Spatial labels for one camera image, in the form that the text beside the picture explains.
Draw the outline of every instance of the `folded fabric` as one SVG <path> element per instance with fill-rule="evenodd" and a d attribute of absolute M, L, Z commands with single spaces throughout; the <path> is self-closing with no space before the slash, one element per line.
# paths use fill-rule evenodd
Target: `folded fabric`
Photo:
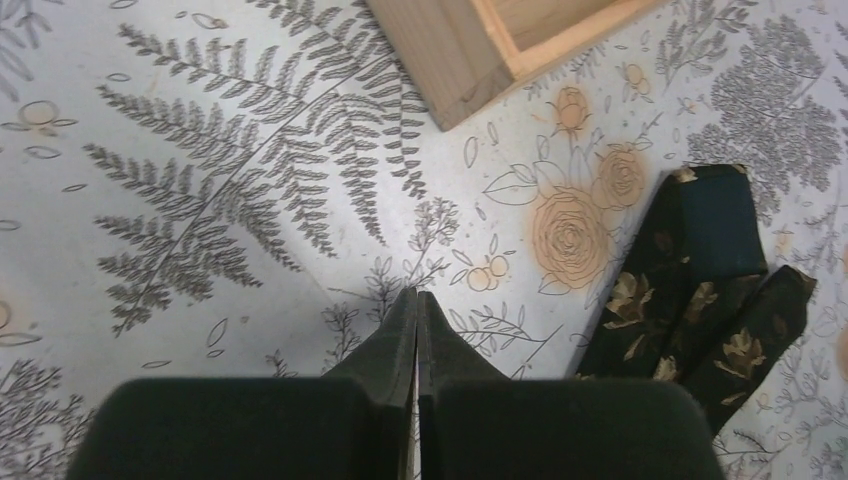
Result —
<path fill-rule="evenodd" d="M 577 374 L 652 376 L 684 315 L 692 335 L 675 345 L 703 352 L 700 335 L 712 330 L 705 325 L 726 323 L 767 270 L 745 169 L 674 172 L 654 197 Z M 709 319 L 698 321 L 702 313 Z"/>
<path fill-rule="evenodd" d="M 680 383 L 713 433 L 800 336 L 815 280 L 767 265 L 744 167 L 684 168 L 660 186 L 577 370 Z"/>
<path fill-rule="evenodd" d="M 742 308 L 721 340 L 681 379 L 717 434 L 807 326 L 816 281 L 781 267 Z M 658 372 L 667 369 L 665 359 Z"/>

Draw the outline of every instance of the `floral fabric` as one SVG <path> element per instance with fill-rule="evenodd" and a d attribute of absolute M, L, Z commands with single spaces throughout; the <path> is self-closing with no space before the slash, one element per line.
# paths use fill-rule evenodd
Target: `floral fabric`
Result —
<path fill-rule="evenodd" d="M 782 267 L 758 290 L 766 277 L 761 249 L 738 258 L 733 248 L 687 235 L 691 226 L 716 219 L 692 218 L 684 212 L 696 203 L 720 202 L 715 195 L 743 198 L 753 207 L 747 171 L 737 166 L 684 168 L 660 187 L 633 248 L 589 342 L 578 378 L 652 377 L 678 382 L 704 407 L 714 433 L 763 381 L 776 359 L 804 331 L 807 302 L 816 281 Z M 709 179 L 708 190 L 692 190 Z M 745 205 L 738 204 L 745 211 Z M 753 208 L 747 225 L 723 217 L 728 231 L 753 231 Z M 673 225 L 688 227 L 672 229 Z M 695 259 L 730 255 L 738 271 L 695 283 Z"/>

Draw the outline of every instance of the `wooden crate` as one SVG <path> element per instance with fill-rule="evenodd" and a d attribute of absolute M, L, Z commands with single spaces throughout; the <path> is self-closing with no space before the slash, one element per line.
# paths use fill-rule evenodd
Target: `wooden crate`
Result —
<path fill-rule="evenodd" d="M 367 0 L 449 130 L 664 0 Z"/>

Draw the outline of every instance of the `patterned floor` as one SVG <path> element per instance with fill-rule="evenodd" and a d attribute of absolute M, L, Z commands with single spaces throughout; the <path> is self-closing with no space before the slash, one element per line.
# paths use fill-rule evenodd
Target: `patterned floor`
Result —
<path fill-rule="evenodd" d="M 819 288 L 716 451 L 846 478 L 846 4 L 676 0 L 441 133 L 362 0 L 226 3 L 0 3 L 0 478 L 130 378 L 320 374 L 406 285 L 568 376 L 657 180 L 717 162 Z"/>

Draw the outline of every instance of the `rose illustration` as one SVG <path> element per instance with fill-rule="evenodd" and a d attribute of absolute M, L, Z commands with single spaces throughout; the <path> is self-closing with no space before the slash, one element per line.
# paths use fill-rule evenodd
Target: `rose illustration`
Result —
<path fill-rule="evenodd" d="M 557 193 L 538 208 L 533 246 L 548 274 L 541 293 L 562 294 L 582 288 L 603 270 L 609 258 L 609 233 L 591 197 L 574 188 Z"/>
<path fill-rule="evenodd" d="M 621 210 L 635 205 L 644 189 L 642 166 L 632 150 L 614 150 L 601 160 L 592 200 L 601 208 Z"/>
<path fill-rule="evenodd" d="M 574 87 L 560 90 L 555 107 L 560 129 L 565 130 L 569 135 L 582 130 L 583 124 L 589 118 L 586 97 Z"/>

